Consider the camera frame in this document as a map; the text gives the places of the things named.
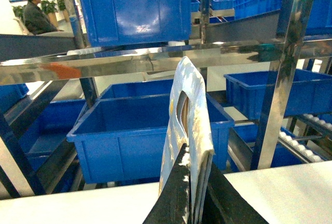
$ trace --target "metal frame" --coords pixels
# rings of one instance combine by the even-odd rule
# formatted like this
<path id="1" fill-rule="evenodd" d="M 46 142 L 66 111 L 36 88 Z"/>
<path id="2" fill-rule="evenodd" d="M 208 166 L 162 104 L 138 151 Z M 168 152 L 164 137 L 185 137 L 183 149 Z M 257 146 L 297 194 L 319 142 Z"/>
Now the metal frame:
<path id="1" fill-rule="evenodd" d="M 76 47 L 83 48 L 85 43 L 78 21 L 77 10 L 73 5 L 73 0 L 65 0 L 65 2 L 71 16 Z M 207 41 L 221 41 L 221 39 L 218 39 L 219 35 L 216 34 L 220 26 L 209 25 L 209 0 L 201 0 L 201 45 L 131 51 L 104 51 L 87 55 L 61 57 L 24 57 L 26 59 L 2 55 L 0 85 L 60 80 L 59 82 L 53 82 L 56 85 L 65 83 L 65 81 L 61 80 L 80 78 L 88 105 L 91 107 L 98 95 L 93 79 L 91 79 L 94 76 L 174 70 L 180 59 L 185 55 L 189 56 L 198 68 L 271 62 L 269 79 L 270 83 L 275 86 L 272 91 L 266 91 L 265 93 L 264 109 L 259 121 L 255 152 L 253 154 L 250 152 L 243 153 L 241 145 L 236 141 L 236 137 L 232 132 L 229 142 L 229 153 L 242 170 L 268 168 L 271 165 L 275 145 L 278 140 L 296 62 L 298 59 L 317 57 L 329 59 L 329 57 L 332 57 L 332 49 L 326 48 L 332 47 L 331 37 L 305 38 L 305 29 L 312 2 L 313 0 L 283 0 L 283 10 L 279 14 L 277 33 L 280 39 L 261 40 L 258 38 L 258 40 L 206 44 Z M 275 18 L 277 16 L 275 13 L 270 13 L 270 15 Z M 286 24 L 282 20 L 285 18 L 289 19 Z M 213 36 L 210 39 L 207 38 L 209 32 Z M 46 98 L 46 102 L 49 102 L 51 96 Z M 2 150 L 2 153 L 6 152 L 6 154 L 0 156 L 0 166 L 10 180 L 10 183 L 4 183 L 6 180 L 4 176 L 1 177 L 2 184 L 0 186 L 2 191 L 0 193 L 5 194 L 6 192 L 3 190 L 5 188 L 7 193 L 15 197 L 15 191 L 8 191 L 12 186 L 20 196 L 45 192 L 51 193 L 55 187 L 55 181 L 61 178 L 76 155 L 73 146 L 63 143 L 45 166 L 34 174 L 26 161 L 26 157 L 19 149 L 17 138 L 2 115 L 0 115 L 0 120 L 1 126 L 4 127 L 1 128 L 2 133 L 0 135 L 2 137 L 0 145 L 3 149 L 0 150 Z M 19 137 L 21 134 L 22 130 L 17 132 L 16 136 Z M 58 167 L 56 173 L 53 173 L 54 167 Z"/>

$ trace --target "metal post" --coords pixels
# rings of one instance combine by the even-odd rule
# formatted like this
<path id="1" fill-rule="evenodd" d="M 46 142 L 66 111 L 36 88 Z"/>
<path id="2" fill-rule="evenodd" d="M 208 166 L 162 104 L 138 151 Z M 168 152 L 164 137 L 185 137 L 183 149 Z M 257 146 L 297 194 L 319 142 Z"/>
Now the metal post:
<path id="1" fill-rule="evenodd" d="M 78 49 L 85 48 L 85 41 L 82 32 L 82 27 L 79 22 L 78 12 L 75 6 L 74 0 L 65 0 L 66 7 L 70 16 L 72 29 L 75 36 L 75 43 Z M 80 79 L 81 86 L 84 92 L 85 99 L 88 107 L 91 108 L 97 98 L 97 91 L 95 86 L 94 78 L 83 78 Z"/>
<path id="2" fill-rule="evenodd" d="M 82 78 L 80 79 L 85 100 L 87 101 L 88 107 L 91 108 L 95 100 L 98 97 L 97 87 L 95 85 L 94 78 Z"/>
<path id="3" fill-rule="evenodd" d="M 201 22 L 200 22 L 200 32 L 201 32 L 201 43 L 206 42 L 206 28 L 210 20 L 210 0 L 201 0 Z"/>
<path id="4" fill-rule="evenodd" d="M 71 21 L 77 49 L 85 48 L 85 41 L 74 0 L 64 0 Z"/>
<path id="5" fill-rule="evenodd" d="M 0 179 L 12 197 L 45 194 L 18 140 L 0 112 Z"/>
<path id="6" fill-rule="evenodd" d="M 294 0 L 281 58 L 272 62 L 251 169 L 271 166 L 313 0 Z"/>

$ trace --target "potted plant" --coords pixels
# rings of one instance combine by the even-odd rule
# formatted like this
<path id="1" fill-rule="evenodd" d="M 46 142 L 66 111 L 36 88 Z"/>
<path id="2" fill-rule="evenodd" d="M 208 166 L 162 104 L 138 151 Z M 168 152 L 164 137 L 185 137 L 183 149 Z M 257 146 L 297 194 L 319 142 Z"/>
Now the potted plant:
<path id="1" fill-rule="evenodd" d="M 64 20 L 66 20 L 66 22 L 69 22 L 69 15 L 64 0 L 57 0 L 57 1 L 58 1 L 59 10 L 62 11 L 63 13 Z"/>
<path id="2" fill-rule="evenodd" d="M 13 12 L 15 14 L 15 17 L 20 18 L 22 21 L 24 21 L 23 20 L 24 9 L 25 9 L 25 5 L 23 5 L 23 6 L 19 5 L 19 6 L 13 6 L 12 7 L 12 10 L 13 10 Z"/>
<path id="3" fill-rule="evenodd" d="M 56 12 L 57 10 L 57 4 L 55 0 L 48 1 L 48 0 L 43 0 L 41 2 L 41 10 L 48 16 L 48 19 L 50 22 L 55 26 L 58 27 L 58 21 L 57 21 L 57 16 Z"/>

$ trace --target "dark jacket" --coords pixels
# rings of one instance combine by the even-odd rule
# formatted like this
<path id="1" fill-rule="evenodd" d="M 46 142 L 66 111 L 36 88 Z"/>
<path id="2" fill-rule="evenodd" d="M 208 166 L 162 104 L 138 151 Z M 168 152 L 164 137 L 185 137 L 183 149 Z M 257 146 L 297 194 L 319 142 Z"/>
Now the dark jacket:
<path id="1" fill-rule="evenodd" d="M 34 35 L 58 31 L 46 15 L 34 3 L 28 2 L 23 13 L 24 25 Z"/>

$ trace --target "metal bar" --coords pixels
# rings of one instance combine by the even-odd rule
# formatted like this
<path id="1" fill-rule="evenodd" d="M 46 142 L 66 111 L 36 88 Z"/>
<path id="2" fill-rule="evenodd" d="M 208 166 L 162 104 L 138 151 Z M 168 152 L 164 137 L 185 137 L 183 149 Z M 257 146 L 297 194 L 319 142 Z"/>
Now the metal bar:
<path id="1" fill-rule="evenodd" d="M 295 129 L 295 126 L 296 126 L 296 122 L 297 122 L 297 118 L 296 117 L 293 117 L 293 118 L 290 118 L 288 120 L 288 123 L 287 123 L 287 129 L 290 131 L 290 132 L 294 132 L 294 129 Z"/>
<path id="2" fill-rule="evenodd" d="M 201 21 L 200 21 L 200 32 L 201 32 L 201 43 L 206 43 L 206 28 L 210 23 L 210 0 L 200 0 L 200 11 L 201 11 Z"/>
<path id="3" fill-rule="evenodd" d="M 77 152 L 74 144 L 68 143 L 66 139 L 64 139 L 46 162 L 38 169 L 36 175 L 45 188 L 46 194 L 53 192 L 76 155 Z"/>
<path id="4" fill-rule="evenodd" d="M 271 62 L 251 169 L 271 166 L 313 0 L 294 0 L 279 62 Z"/>
<path id="5" fill-rule="evenodd" d="M 332 56 L 332 39 L 309 40 L 302 59 Z M 0 63 L 0 85 L 175 70 L 183 56 L 198 67 L 269 62 L 280 59 L 283 44 L 275 40 L 235 41 L 138 50 L 103 51 L 85 55 L 38 57 Z"/>
<path id="6" fill-rule="evenodd" d="M 232 128 L 229 130 L 228 154 L 239 171 L 250 170 L 253 152 Z"/>
<path id="7" fill-rule="evenodd" d="M 75 174 L 75 178 L 74 178 L 73 184 L 71 186 L 70 192 L 82 190 L 84 187 L 84 184 L 85 184 L 85 181 L 83 178 L 82 168 L 79 165 L 77 168 L 77 172 Z"/>
<path id="8" fill-rule="evenodd" d="M 287 150 L 289 150 L 295 157 L 297 157 L 301 162 L 303 163 L 311 163 L 311 161 L 303 156 L 300 152 L 298 152 L 296 149 L 294 149 L 293 146 L 289 145 L 285 141 L 283 141 L 281 138 L 278 138 L 278 142 L 282 144 Z"/>
<path id="9" fill-rule="evenodd" d="M 210 15 L 214 17 L 233 17 L 235 15 L 234 9 L 229 10 L 213 10 L 210 9 Z"/>
<path id="10" fill-rule="evenodd" d="M 82 26 L 79 22 L 79 15 L 75 5 L 75 1 L 74 0 L 64 0 L 64 1 L 69 14 L 69 19 L 71 21 L 76 48 L 77 49 L 85 48 L 86 44 L 83 36 Z"/>
<path id="11" fill-rule="evenodd" d="M 329 129 L 325 126 L 322 126 L 319 122 L 316 122 L 312 119 L 308 119 L 303 115 L 297 116 L 297 118 L 305 123 L 306 125 L 314 128 L 316 131 L 321 133 L 323 136 L 328 136 L 330 139 L 332 139 L 332 128 Z"/>
<path id="12" fill-rule="evenodd" d="M 72 37 L 0 34 L 0 61 L 63 54 L 72 49 Z"/>
<path id="13" fill-rule="evenodd" d="M 20 197 L 20 194 L 0 166 L 0 200 L 18 197 Z"/>
<path id="14" fill-rule="evenodd" d="M 97 86 L 95 85 L 94 78 L 82 78 L 80 79 L 80 82 L 87 105 L 91 108 L 98 97 Z"/>
<path id="15" fill-rule="evenodd" d="M 296 141 L 308 141 L 308 140 L 316 140 L 316 139 L 321 139 L 324 138 L 322 136 L 317 136 L 317 135 L 312 135 L 312 136 L 306 136 L 306 137 L 295 137 L 293 140 Z"/>
<path id="16" fill-rule="evenodd" d="M 28 197 L 45 193 L 18 140 L 1 113 L 0 127 L 0 166 L 19 195 Z"/>
<path id="17" fill-rule="evenodd" d="M 275 38 L 279 12 L 276 10 L 245 19 L 209 25 L 206 29 L 206 42 L 271 40 Z"/>
<path id="18" fill-rule="evenodd" d="M 66 83 L 67 80 L 45 82 L 35 93 L 25 97 L 6 112 L 6 121 L 17 139 L 24 134 Z"/>

